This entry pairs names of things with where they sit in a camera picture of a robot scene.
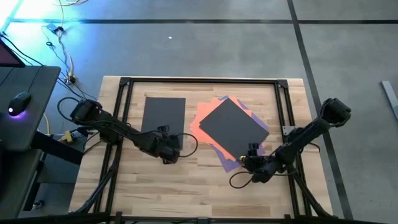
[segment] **black desk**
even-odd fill
[[[77,155],[74,161],[66,160],[80,163],[81,152],[71,151],[68,146],[36,131],[59,73],[59,67],[0,67],[0,139],[7,149],[2,157],[0,176],[0,219],[17,217],[25,200],[24,208],[31,207],[39,188],[33,177],[38,176],[35,173],[40,170],[40,158],[46,156],[42,150],[62,158],[69,153]],[[27,109],[21,116],[10,117],[9,101],[28,90],[32,99]]]

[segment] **concrete floor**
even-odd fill
[[[398,19],[393,0],[294,0],[299,20]],[[352,108],[351,120],[330,131],[338,165],[356,220],[394,223],[398,219],[398,123],[379,84],[389,80],[398,93],[398,24],[301,24],[312,68],[308,79],[293,24],[100,24],[92,19],[278,19],[290,20],[283,0],[91,0],[65,7],[63,42],[73,57],[79,85],[98,96],[104,75],[303,78],[312,116],[313,93],[321,101],[339,98]],[[26,54],[46,65],[62,64],[45,45],[41,19],[61,18],[47,1],[25,0],[7,34]],[[47,32],[53,43],[56,38]],[[56,86],[46,109],[53,133],[74,127],[55,109],[71,95]],[[64,111],[72,109],[65,103]],[[323,141],[322,161],[333,211],[343,217]],[[70,175],[76,175],[71,167]],[[70,184],[44,185],[42,195],[72,194]],[[68,197],[41,214],[67,212]]]

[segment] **computer monitor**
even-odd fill
[[[0,67],[25,67],[25,64],[0,40]]]

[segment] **stack of paper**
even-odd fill
[[[236,97],[234,96],[224,96],[220,99],[213,99],[211,100],[209,103],[198,103],[197,106],[197,113],[195,116],[195,119],[193,120],[193,122],[190,125],[190,129],[193,133],[193,135],[198,139],[198,141],[203,142],[203,143],[207,143],[209,144],[217,153],[218,158],[220,159],[221,164],[223,165],[224,169],[226,172],[229,172],[237,167],[240,166],[239,163],[239,158],[236,158],[232,155],[232,149],[229,148],[224,148],[221,144],[219,144],[218,142],[216,142],[213,139],[213,136],[210,136],[208,133],[206,133],[204,130],[202,130],[201,128],[201,122],[207,118],[209,116],[209,114],[211,114],[212,112],[214,112],[222,103],[224,103],[224,101],[226,101],[226,99],[231,100],[236,106],[238,106],[241,110],[244,111],[244,113],[247,114],[248,117],[252,118],[253,121],[255,121],[256,124],[258,124],[258,126],[261,127],[261,129],[264,129],[264,133],[260,134],[261,135],[261,139],[264,140],[267,135],[268,135],[268,126],[261,121],[261,119],[259,119],[254,113],[252,113],[251,110],[249,110],[245,105],[243,105],[243,103],[241,101],[239,101]],[[233,117],[233,119],[241,119],[242,117]],[[228,135],[229,129],[227,129],[226,131],[223,131],[224,135]],[[239,129],[238,130],[239,133],[246,133],[248,130],[245,129]],[[247,151],[248,148],[248,144],[247,147],[242,148],[243,152]],[[265,153],[264,148],[260,145],[260,148],[258,149],[258,154],[263,154]]]

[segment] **wooden table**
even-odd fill
[[[98,101],[106,111],[113,111],[119,80],[120,77],[104,77]],[[288,79],[288,83],[296,125],[305,126],[312,118],[303,80]],[[270,135],[262,143],[266,154],[282,144],[275,92],[271,85],[138,82],[134,83],[127,121],[140,130],[145,97],[186,98],[184,131],[189,133],[197,103],[209,102],[225,95],[236,96],[269,126]],[[124,108],[125,97],[121,108]],[[97,141],[98,138],[93,138],[86,146],[90,147]],[[185,152],[190,152],[194,146],[192,139],[184,139]],[[70,210],[81,207],[97,186],[105,147],[105,143],[101,143],[84,156]],[[323,208],[331,213],[318,149],[307,146],[302,153],[302,160],[308,188]],[[287,177],[275,176],[266,184],[250,183],[243,189],[233,189],[229,186],[229,178],[242,170],[239,168],[226,173],[216,152],[207,144],[199,144],[197,152],[191,157],[180,158],[176,164],[163,165],[159,158],[142,153],[131,141],[126,140],[123,143],[112,213],[121,211],[123,215],[142,217],[225,218],[282,218],[284,214],[293,213]],[[249,178],[248,175],[238,175],[233,184],[241,185]],[[104,191],[101,211],[104,210],[107,191]],[[303,213],[301,194],[298,194],[298,200]]]

